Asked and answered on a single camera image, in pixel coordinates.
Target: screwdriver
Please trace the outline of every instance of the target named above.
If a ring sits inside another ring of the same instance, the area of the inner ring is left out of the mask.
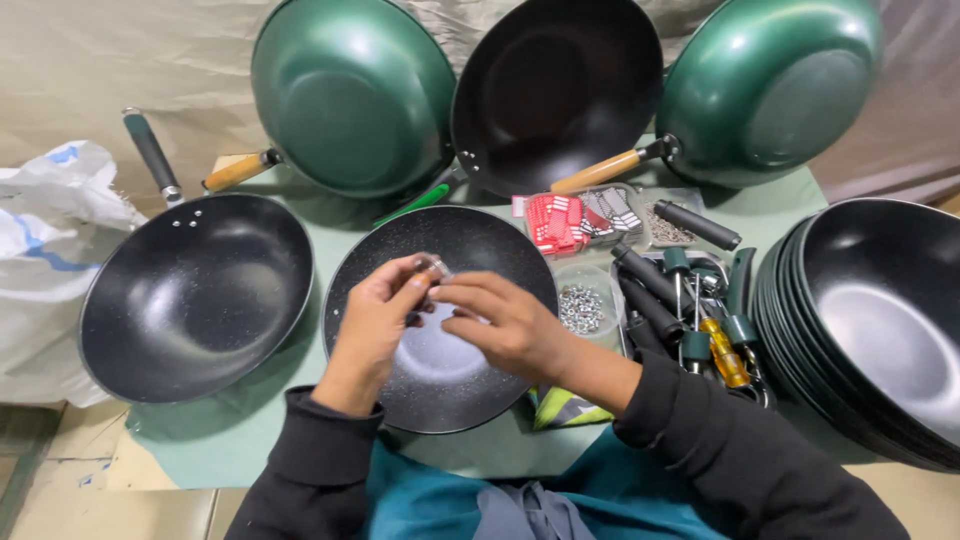
[[[720,372],[720,377],[729,388],[739,388],[750,384],[750,375],[743,367],[743,360],[733,350],[727,335],[720,329],[720,321],[708,316],[700,304],[700,275],[697,275],[697,308],[704,313],[700,320],[700,331],[710,334],[710,351],[713,352],[713,362]]]

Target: green table mat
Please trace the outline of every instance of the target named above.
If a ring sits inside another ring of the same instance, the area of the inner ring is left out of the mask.
[[[684,186],[659,160],[618,181],[637,186]],[[247,487],[263,470],[283,421],[282,391],[315,383],[324,371],[320,308],[326,287],[341,259],[366,232],[369,225],[365,224],[381,211],[324,191],[282,166],[247,181],[239,190],[274,197],[301,218],[317,261],[316,294],[284,349],[243,380],[197,402],[132,408],[127,427],[133,438],[184,489]],[[827,205],[807,169],[738,192],[704,189],[703,193],[706,216],[738,231],[743,236],[742,246],[756,247],[755,263],[791,225]],[[464,200],[523,227],[521,220],[509,217],[510,207],[503,199],[465,186],[454,197],[454,201]],[[707,245],[691,249],[719,254]],[[729,260],[731,254],[724,257]],[[532,432],[528,409],[529,404],[521,400],[474,430],[441,436],[397,433],[396,440],[401,451],[413,459],[463,476],[544,477],[565,470],[605,427]]]

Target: stacked black bowl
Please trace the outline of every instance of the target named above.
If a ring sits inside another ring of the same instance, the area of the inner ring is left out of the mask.
[[[775,387],[877,454],[960,473],[960,218],[836,204],[774,245],[754,291]]]

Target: pile of screws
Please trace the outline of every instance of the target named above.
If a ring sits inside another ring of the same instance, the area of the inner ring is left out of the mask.
[[[675,203],[681,208],[683,204]],[[647,221],[650,222],[650,232],[654,236],[654,244],[658,246],[670,246],[676,244],[692,244],[697,241],[697,237],[688,231],[673,225],[672,223],[660,218],[654,212],[654,203],[647,201],[644,203],[647,208]]]
[[[603,300],[596,289],[583,285],[564,285],[560,290],[560,322],[577,335],[600,329],[604,320]]]

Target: black rubber handle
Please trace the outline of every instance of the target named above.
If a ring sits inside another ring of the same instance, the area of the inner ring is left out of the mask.
[[[676,343],[683,337],[684,325],[650,291],[624,276],[620,276],[620,290],[631,309],[650,320],[661,342]]]
[[[756,248],[743,248],[733,255],[730,284],[727,286],[727,311],[730,315],[741,315],[747,312],[755,254]]]
[[[626,330],[627,335],[630,336],[630,340],[634,342],[634,359],[636,359],[640,350],[668,355],[660,339],[657,337],[657,331],[654,329],[654,325],[650,322],[650,319],[634,311],[630,319],[627,320]]]
[[[611,253],[616,257],[614,262],[620,270],[635,277],[654,296],[676,312],[677,286],[660,273],[656,264],[641,257],[639,253],[630,249],[630,246],[622,243],[613,246]],[[683,313],[690,313],[693,310],[693,299],[682,289],[680,302]]]
[[[133,144],[140,152],[140,157],[147,163],[150,174],[154,176],[156,186],[162,191],[167,187],[180,187],[177,183],[177,177],[174,176],[167,157],[163,155],[160,149],[160,143],[156,142],[154,130],[150,129],[150,124],[143,114],[136,109],[125,109],[123,111],[123,123],[127,126],[127,133],[133,139]]]
[[[663,218],[664,221],[677,227],[683,227],[725,251],[733,251],[743,240],[739,234],[723,225],[710,221],[699,213],[677,206],[670,201],[662,199],[657,201],[654,204],[654,213]]]

